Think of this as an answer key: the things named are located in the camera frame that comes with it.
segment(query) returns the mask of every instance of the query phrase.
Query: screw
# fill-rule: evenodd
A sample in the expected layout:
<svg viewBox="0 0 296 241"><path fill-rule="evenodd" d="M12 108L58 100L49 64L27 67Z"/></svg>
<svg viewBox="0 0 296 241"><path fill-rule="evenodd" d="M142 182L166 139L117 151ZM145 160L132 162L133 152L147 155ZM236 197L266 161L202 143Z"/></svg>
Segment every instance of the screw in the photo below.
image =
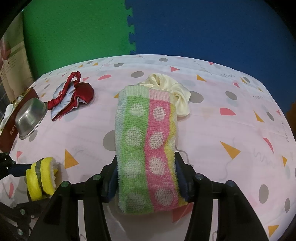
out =
<svg viewBox="0 0 296 241"><path fill-rule="evenodd" d="M203 174L197 173L197 174L195 174L195 178L196 178L197 180L201 180L201 179L204 178L204 176L203 176Z"/></svg>
<svg viewBox="0 0 296 241"><path fill-rule="evenodd" d="M96 174L96 175L93 176L93 179L94 179L95 181L98 181L98 180L101 179L101 175L100 175L100 174Z"/></svg>
<svg viewBox="0 0 296 241"><path fill-rule="evenodd" d="M22 230L20 230L20 229L18 229L17 230L17 233L20 235L20 236L22 236L24 233L22 232Z"/></svg>
<svg viewBox="0 0 296 241"><path fill-rule="evenodd" d="M63 188L67 187L68 185L69 185L69 182L67 182L67 181L64 181L64 182L61 183L61 186Z"/></svg>
<svg viewBox="0 0 296 241"><path fill-rule="evenodd" d="M226 182L226 184L227 184L228 186L230 186L230 187L234 187L234 186L235 186L235 182L234 182L234 181L231 181L231 180L228 180L228 181Z"/></svg>

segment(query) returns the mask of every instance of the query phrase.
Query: green foam mat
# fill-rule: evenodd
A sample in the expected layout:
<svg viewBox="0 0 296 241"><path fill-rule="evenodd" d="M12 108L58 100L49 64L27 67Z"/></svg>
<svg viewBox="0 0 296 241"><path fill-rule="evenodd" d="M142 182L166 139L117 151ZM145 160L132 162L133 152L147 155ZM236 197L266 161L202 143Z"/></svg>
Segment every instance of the green foam mat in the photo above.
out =
<svg viewBox="0 0 296 241"><path fill-rule="evenodd" d="M35 79L51 70L95 58L128 55L124 0L33 0L24 9L24 39Z"/></svg>

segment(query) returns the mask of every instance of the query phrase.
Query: bed sheet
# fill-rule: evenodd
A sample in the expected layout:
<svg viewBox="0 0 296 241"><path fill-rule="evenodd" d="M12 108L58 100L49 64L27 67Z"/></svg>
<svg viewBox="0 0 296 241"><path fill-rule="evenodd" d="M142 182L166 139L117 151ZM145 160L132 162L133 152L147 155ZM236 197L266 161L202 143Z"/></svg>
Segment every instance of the bed sheet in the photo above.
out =
<svg viewBox="0 0 296 241"><path fill-rule="evenodd" d="M48 111L29 138L16 138L10 156L17 163L52 156L59 163L58 184L83 182L100 173L115 155L119 91L151 73L166 74L191 91L190 114L178 118L176 151L212 181L234 180L270 240L283 234L296 212L296 143L284 114L260 81L198 59L129 55L69 65L44 74L32 86L42 101L51 100L72 71L80 71L81 81L92 85L94 99L56 121ZM14 188L19 181L12 179L8 176L0 185L1 200L8 205L20 202L18 192L23 191ZM188 204L170 212L130 216L121 214L114 201L104 205L111 238L121 241L183 240L191 210ZM216 240L217 223L215 200L211 241Z"/></svg>

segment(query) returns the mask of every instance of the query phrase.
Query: box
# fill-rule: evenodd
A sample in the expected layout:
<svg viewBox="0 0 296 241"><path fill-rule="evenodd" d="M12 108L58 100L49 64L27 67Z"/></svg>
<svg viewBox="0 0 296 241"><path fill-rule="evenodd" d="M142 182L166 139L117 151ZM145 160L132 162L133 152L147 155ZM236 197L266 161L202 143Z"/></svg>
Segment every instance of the box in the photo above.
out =
<svg viewBox="0 0 296 241"><path fill-rule="evenodd" d="M20 103L16 106L15 110L9 117L1 135L0 135L0 151L2 152L10 152L12 145L14 143L15 138L17 137L18 131L15 125L15 117L19 110L23 107L23 105L34 97L39 98L34 88L29 88L24 94L24 98L20 101Z"/></svg>

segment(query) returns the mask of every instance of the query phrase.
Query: blue foam mat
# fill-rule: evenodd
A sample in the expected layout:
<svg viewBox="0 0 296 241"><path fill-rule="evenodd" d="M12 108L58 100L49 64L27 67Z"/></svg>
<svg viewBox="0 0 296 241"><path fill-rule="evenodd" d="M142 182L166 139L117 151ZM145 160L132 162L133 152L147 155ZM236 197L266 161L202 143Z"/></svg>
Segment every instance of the blue foam mat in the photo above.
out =
<svg viewBox="0 0 296 241"><path fill-rule="evenodd" d="M296 99L296 41L263 0L126 0L131 54L222 64L260 80L284 113Z"/></svg>

